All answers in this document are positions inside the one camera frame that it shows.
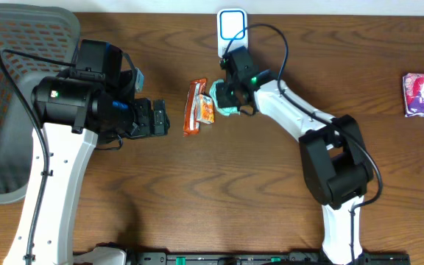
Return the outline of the mint green snack packet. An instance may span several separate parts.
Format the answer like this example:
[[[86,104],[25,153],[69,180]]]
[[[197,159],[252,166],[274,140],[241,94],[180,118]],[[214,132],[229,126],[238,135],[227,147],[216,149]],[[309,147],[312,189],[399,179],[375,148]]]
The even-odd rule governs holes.
[[[237,107],[222,107],[221,102],[219,99],[219,86],[223,85],[225,81],[223,79],[218,79],[213,82],[209,89],[209,95],[213,100],[213,104],[215,107],[215,110],[218,114],[222,116],[232,116],[232,115],[239,115],[239,109]]]

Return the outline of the small orange snack packet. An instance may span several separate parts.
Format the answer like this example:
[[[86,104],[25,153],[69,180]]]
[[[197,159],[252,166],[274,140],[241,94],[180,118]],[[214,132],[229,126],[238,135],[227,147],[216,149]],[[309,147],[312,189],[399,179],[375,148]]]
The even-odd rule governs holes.
[[[213,100],[205,94],[196,96],[196,121],[204,124],[212,124],[215,122],[213,109]]]

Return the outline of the long orange snack bar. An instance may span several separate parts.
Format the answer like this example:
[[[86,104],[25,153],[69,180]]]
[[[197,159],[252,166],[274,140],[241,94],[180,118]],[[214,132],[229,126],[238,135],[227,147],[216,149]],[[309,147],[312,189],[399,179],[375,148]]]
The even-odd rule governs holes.
[[[207,79],[195,79],[190,82],[188,97],[185,104],[183,135],[190,136],[199,133],[199,122],[196,120],[196,96],[205,91]]]

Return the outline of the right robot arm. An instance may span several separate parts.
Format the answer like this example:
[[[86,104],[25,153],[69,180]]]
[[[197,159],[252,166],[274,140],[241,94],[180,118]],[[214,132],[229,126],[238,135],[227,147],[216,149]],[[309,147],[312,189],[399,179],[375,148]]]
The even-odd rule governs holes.
[[[363,253],[357,206],[364,202],[373,179],[356,120],[313,107],[275,72],[260,71],[244,46],[225,50],[220,66],[226,80],[216,89],[218,106],[250,106],[298,142],[305,184],[322,206],[323,254],[332,264],[355,263]]]

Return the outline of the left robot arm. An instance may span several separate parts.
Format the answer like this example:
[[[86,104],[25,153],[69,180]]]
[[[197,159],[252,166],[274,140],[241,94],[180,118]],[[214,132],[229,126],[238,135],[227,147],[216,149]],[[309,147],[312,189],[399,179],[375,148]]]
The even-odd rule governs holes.
[[[77,255],[73,230],[80,191],[94,150],[113,142],[164,136],[170,121],[162,99],[137,98],[144,76],[130,56],[99,40],[81,42],[72,63],[44,77],[22,98],[34,127],[32,167],[6,264],[125,264],[127,251],[106,245]]]

